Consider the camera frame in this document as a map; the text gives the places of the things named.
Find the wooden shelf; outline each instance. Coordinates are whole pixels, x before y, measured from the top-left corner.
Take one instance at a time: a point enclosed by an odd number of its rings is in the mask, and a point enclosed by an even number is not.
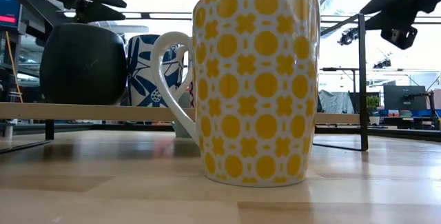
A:
[[[184,109],[194,119],[194,109]],[[0,119],[175,121],[168,108],[49,103],[0,103]],[[359,114],[317,113],[316,123],[359,124]]]

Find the blue and white vase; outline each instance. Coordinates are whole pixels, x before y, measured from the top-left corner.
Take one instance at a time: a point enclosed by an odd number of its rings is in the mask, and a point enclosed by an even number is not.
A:
[[[150,67],[150,52],[159,35],[145,34],[132,37],[128,49],[128,90],[131,106],[166,108],[153,79]],[[170,92],[181,86],[184,57],[176,58],[179,45],[170,47],[163,57],[163,71]]]

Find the black pot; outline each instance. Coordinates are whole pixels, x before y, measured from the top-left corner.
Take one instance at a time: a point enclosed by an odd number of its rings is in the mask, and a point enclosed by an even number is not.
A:
[[[124,43],[116,33],[81,23],[55,26],[50,33],[40,66],[47,102],[115,105],[126,76]]]

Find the red light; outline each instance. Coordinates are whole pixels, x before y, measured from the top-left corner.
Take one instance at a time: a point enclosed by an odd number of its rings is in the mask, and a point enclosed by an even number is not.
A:
[[[0,16],[0,21],[7,23],[15,23],[15,17]]]

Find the yellow patterned mug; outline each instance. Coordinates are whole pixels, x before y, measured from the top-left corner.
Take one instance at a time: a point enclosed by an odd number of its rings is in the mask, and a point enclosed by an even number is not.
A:
[[[168,32],[156,40],[154,80],[197,141],[209,179],[274,187],[305,178],[317,101],[319,9],[318,0],[200,0],[192,38]],[[196,123],[161,73],[160,55],[175,43],[190,48]]]

